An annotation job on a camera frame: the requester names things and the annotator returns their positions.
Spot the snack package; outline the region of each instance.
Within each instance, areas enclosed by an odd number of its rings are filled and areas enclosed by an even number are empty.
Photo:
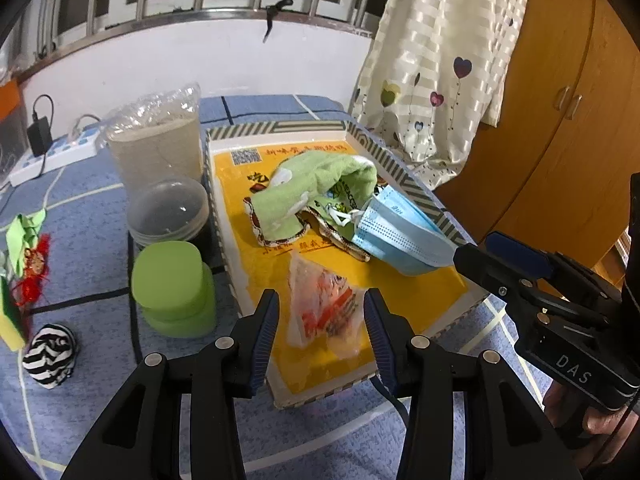
[[[364,290],[329,269],[305,260],[297,251],[289,266],[291,291],[287,343],[306,348],[319,337],[338,357],[358,353],[358,332],[364,320]]]

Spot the green container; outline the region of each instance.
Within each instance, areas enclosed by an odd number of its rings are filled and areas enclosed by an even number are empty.
[[[216,327],[211,270],[188,242],[160,242],[136,259],[131,291],[142,315],[169,337],[201,337]]]

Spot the green towel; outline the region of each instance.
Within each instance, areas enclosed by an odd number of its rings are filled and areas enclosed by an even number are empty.
[[[308,226],[296,215],[305,209],[351,239],[353,225],[336,226],[326,206],[360,209],[373,195],[376,181],[375,165],[363,156],[311,150],[285,160],[269,187],[244,202],[260,243],[284,244],[302,236]]]
[[[46,215],[44,209],[32,215],[18,215],[9,225],[6,246],[9,249],[11,267],[19,278],[24,272],[24,250],[33,249],[38,244],[38,233]]]

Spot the heart pattern curtain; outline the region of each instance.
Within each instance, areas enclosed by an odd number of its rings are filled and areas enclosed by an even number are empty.
[[[388,0],[352,113],[430,188],[495,126],[527,0]]]

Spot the black and white striped cloth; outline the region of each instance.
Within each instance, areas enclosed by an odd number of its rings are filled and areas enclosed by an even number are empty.
[[[60,324],[46,324],[31,341],[22,366],[38,384],[50,390],[71,376],[77,353],[71,330]]]

